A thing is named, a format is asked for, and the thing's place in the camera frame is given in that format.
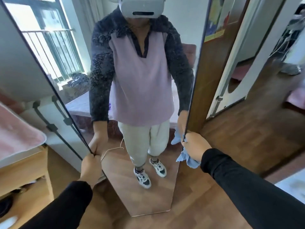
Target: white sneaker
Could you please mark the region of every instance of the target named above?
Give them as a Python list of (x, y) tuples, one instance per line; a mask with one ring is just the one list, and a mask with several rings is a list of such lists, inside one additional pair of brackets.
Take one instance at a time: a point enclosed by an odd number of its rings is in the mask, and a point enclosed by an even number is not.
[(152, 163), (151, 158), (149, 159), (149, 163), (155, 168), (157, 174), (164, 178), (167, 174), (165, 166), (158, 159), (157, 163)]
[(148, 189), (152, 186), (150, 178), (148, 177), (147, 173), (145, 173), (145, 170), (143, 170), (141, 173), (137, 173), (134, 168), (134, 174), (137, 177), (139, 184), (145, 189)]

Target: beige pants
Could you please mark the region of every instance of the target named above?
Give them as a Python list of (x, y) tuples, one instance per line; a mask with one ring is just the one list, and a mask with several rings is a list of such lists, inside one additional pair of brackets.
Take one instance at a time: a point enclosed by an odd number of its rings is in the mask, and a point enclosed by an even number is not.
[(145, 164), (147, 153), (153, 157), (159, 156), (166, 148), (170, 121), (160, 125), (135, 127), (118, 123), (132, 163), (139, 167)]

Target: blue cloth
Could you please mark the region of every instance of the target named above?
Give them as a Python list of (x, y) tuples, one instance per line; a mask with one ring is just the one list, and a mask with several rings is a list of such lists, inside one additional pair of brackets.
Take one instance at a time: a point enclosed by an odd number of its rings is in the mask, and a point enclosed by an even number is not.
[[(176, 128), (175, 137), (171, 141), (171, 144), (175, 145), (175, 144), (177, 144), (179, 142), (181, 142), (181, 137), (180, 137), (180, 135), (178, 133), (178, 129)], [(186, 160), (186, 164), (189, 167), (193, 168), (193, 169), (196, 169), (198, 166), (200, 166), (200, 162), (198, 162), (198, 161), (194, 160), (193, 158), (191, 158), (190, 155), (188, 154), (188, 152), (186, 151), (186, 149), (183, 147), (183, 150), (182, 150), (180, 156), (177, 158), (176, 162), (182, 162), (184, 160)]]

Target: window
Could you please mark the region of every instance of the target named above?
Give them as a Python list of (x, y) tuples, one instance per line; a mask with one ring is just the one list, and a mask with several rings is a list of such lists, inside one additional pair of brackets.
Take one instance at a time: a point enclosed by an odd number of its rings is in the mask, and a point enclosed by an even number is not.
[(40, 65), (55, 82), (84, 71), (59, 0), (4, 2)]

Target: curtain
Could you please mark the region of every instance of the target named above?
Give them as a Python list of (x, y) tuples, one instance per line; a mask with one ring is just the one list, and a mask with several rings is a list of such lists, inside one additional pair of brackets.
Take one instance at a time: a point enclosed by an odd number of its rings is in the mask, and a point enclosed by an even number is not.
[(96, 22), (104, 17), (102, 0), (79, 0), (83, 14), (90, 32), (93, 31)]

